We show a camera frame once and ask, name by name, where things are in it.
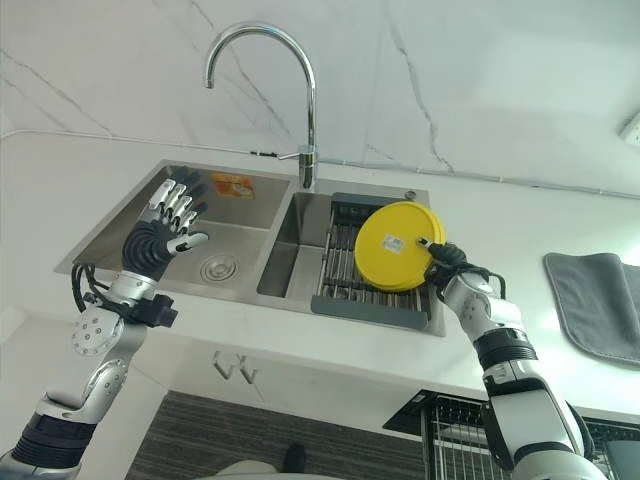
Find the label on lid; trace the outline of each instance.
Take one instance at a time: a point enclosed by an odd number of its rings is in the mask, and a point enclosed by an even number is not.
[[[404,249],[404,241],[394,235],[391,235],[390,233],[387,233],[384,236],[382,248],[393,253],[401,253]]]

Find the wire basket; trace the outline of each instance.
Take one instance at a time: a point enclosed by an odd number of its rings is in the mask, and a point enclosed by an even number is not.
[[[437,394],[421,410],[426,480],[507,480],[487,447],[480,407],[483,402]],[[640,428],[585,418],[593,437],[593,463],[614,480],[605,454],[611,440],[640,440]]]

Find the cabinet handle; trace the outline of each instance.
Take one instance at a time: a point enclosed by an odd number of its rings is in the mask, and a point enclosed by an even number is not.
[[[247,381],[249,385],[253,385],[253,383],[255,382],[256,373],[258,373],[258,370],[254,368],[253,372],[249,373],[249,369],[245,364],[246,360],[247,360],[247,357],[245,355],[240,357],[240,363],[238,364],[240,367],[240,373],[242,374],[242,376],[244,377],[244,379]]]
[[[222,368],[222,366],[218,363],[218,357],[220,357],[220,351],[216,350],[216,353],[213,354],[213,360],[212,360],[213,368],[215,368],[218,371],[218,373],[222,378],[224,378],[225,380],[229,380],[231,378],[231,375],[233,374],[233,365],[230,365],[229,371],[225,372],[224,368]]]

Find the dish rack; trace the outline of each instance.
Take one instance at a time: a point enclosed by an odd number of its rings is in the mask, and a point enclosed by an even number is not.
[[[422,437],[425,480],[508,480],[491,458],[480,407],[484,402],[429,392],[418,393],[384,428]],[[640,440],[638,425],[584,418],[593,437],[592,462],[615,480],[605,455],[611,440]]]
[[[384,292],[365,282],[355,265],[355,242],[364,222],[379,208],[401,199],[335,193],[311,311],[415,330],[425,330],[441,309],[433,287]],[[437,335],[444,332],[431,331]]]

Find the shoe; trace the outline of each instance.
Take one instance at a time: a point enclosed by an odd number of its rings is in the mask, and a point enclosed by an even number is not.
[[[292,443],[287,449],[282,464],[282,473],[304,473],[307,466],[307,452],[304,445]]]

